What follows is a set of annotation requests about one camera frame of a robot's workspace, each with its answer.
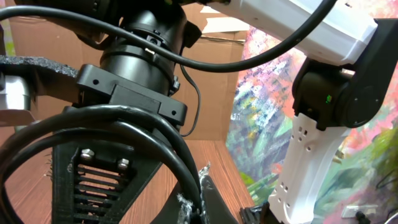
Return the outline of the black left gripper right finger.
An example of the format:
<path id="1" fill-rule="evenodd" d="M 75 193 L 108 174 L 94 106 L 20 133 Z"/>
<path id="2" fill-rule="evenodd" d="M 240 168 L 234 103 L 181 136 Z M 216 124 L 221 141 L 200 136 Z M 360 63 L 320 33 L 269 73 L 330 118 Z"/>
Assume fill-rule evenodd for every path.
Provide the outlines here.
<path id="1" fill-rule="evenodd" d="M 201 184 L 202 223 L 238 224 L 210 177 L 210 167 L 211 164 L 208 163 L 198 172 Z"/>

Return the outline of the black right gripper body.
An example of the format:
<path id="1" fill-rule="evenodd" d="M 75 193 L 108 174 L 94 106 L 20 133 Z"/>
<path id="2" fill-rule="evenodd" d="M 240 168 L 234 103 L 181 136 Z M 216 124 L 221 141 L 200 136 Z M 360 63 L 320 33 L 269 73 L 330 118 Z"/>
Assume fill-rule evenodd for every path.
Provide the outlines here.
<path id="1" fill-rule="evenodd" d="M 181 160 L 188 161 L 188 146 L 179 133 L 187 114 L 184 103 L 90 64 L 81 67 L 76 84 L 83 93 L 79 104 L 129 107 L 131 123 L 148 131 L 157 130 Z"/>

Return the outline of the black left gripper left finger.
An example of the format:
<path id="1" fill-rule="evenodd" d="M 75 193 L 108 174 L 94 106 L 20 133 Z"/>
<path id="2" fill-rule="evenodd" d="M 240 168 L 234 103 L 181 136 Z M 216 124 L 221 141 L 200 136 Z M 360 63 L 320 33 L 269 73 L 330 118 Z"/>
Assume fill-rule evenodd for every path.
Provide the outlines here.
<path id="1" fill-rule="evenodd" d="M 183 195 L 177 183 L 159 214 L 151 224 L 190 224 L 193 218 L 193 202 Z"/>

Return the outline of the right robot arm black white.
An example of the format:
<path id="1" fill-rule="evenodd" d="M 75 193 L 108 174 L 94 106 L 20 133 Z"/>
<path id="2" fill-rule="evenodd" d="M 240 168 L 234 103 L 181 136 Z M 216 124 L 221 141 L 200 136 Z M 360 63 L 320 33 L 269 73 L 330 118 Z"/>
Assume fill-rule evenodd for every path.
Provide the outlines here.
<path id="1" fill-rule="evenodd" d="M 251 180 L 254 203 L 267 201 L 282 173 L 293 133 L 295 78 L 305 63 L 292 50 L 240 72 L 226 146 Z M 352 129 L 339 150 L 314 204 L 315 223 L 347 223 L 349 206 L 375 208 L 373 223 L 397 222 L 397 75 L 393 74 L 382 106 L 367 124 Z"/>

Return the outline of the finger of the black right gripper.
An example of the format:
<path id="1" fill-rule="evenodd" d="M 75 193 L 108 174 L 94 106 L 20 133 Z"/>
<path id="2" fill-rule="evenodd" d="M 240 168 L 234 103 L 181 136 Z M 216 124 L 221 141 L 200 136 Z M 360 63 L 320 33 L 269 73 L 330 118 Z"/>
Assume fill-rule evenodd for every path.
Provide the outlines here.
<path id="1" fill-rule="evenodd" d="M 118 142 L 58 135 L 52 223 L 119 223 L 161 163 Z"/>

